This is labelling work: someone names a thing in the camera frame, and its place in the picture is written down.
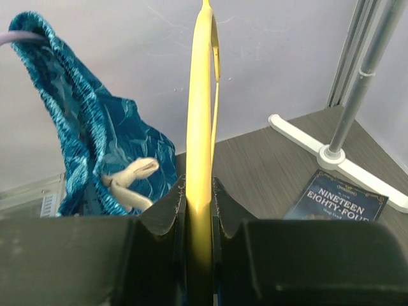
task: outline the white stand base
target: white stand base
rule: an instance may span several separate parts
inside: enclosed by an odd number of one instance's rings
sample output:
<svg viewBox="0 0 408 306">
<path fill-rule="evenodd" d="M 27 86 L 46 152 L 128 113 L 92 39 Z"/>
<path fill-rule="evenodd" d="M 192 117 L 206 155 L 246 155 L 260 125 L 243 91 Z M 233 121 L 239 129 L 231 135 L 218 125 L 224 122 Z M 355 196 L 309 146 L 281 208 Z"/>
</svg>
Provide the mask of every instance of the white stand base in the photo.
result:
<svg viewBox="0 0 408 306">
<path fill-rule="evenodd" d="M 328 145 L 323 145 L 277 114 L 271 115 L 268 121 L 280 134 L 315 155 L 322 168 L 338 171 L 360 187 L 387 196 L 389 206 L 399 212 L 408 213 L 408 197 L 405 194 L 352 163 L 346 158 L 343 150 L 339 154 L 331 153 L 328 150 Z"/>
</svg>

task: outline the black holder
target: black holder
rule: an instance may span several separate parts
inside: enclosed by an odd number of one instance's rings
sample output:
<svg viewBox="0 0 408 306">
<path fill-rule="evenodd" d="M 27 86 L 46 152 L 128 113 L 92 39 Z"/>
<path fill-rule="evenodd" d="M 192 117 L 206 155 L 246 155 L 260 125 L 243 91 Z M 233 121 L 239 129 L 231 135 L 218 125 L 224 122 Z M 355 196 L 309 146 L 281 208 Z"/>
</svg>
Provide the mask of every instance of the black holder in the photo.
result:
<svg viewBox="0 0 408 306">
<path fill-rule="evenodd" d="M 0 222 L 0 305 L 182 305 L 181 176 L 139 216 Z M 259 220 L 213 179 L 219 305 L 404 305 L 408 266 L 375 222 Z"/>
</svg>

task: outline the barcode label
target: barcode label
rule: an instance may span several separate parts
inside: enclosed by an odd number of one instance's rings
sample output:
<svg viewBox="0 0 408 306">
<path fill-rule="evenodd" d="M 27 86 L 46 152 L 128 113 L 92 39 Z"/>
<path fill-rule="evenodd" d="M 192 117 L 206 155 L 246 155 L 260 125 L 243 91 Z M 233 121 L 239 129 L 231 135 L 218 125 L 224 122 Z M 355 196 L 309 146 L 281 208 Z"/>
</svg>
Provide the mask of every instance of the barcode label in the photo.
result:
<svg viewBox="0 0 408 306">
<path fill-rule="evenodd" d="M 57 195 L 50 194 L 43 198 L 43 204 L 41 206 L 40 217 L 55 217 L 57 206 Z"/>
</svg>

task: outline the book cover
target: book cover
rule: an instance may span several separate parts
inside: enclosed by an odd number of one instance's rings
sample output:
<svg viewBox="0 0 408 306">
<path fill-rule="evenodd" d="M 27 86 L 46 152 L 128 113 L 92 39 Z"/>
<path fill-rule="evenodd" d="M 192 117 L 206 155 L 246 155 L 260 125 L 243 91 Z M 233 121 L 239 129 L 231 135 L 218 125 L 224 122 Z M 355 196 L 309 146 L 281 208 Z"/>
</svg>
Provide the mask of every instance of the book cover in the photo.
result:
<svg viewBox="0 0 408 306">
<path fill-rule="evenodd" d="M 318 170 L 284 219 L 374 221 L 387 200 L 381 194 L 368 192 Z"/>
</svg>

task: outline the gray table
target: gray table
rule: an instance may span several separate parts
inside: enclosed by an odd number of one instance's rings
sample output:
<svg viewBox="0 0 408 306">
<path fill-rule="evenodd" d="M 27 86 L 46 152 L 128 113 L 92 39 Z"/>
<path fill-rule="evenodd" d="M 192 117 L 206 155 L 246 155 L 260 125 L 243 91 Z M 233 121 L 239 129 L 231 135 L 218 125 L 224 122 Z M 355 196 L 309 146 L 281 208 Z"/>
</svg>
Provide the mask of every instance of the gray table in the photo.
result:
<svg viewBox="0 0 408 306">
<path fill-rule="evenodd" d="M 341 111 L 341 107 L 329 108 L 291 123 L 328 143 Z M 344 150 L 351 161 L 408 193 L 408 176 L 357 122 Z M 314 156 L 271 127 L 219 142 L 215 148 L 214 176 L 221 179 L 234 199 L 259 218 L 283 218 L 317 168 Z M 182 154 L 178 157 L 178 170 L 182 173 L 184 169 Z M 335 171 L 332 174 L 347 180 Z M 397 237 L 408 259 L 408 214 L 387 206 L 379 222 Z"/>
</svg>

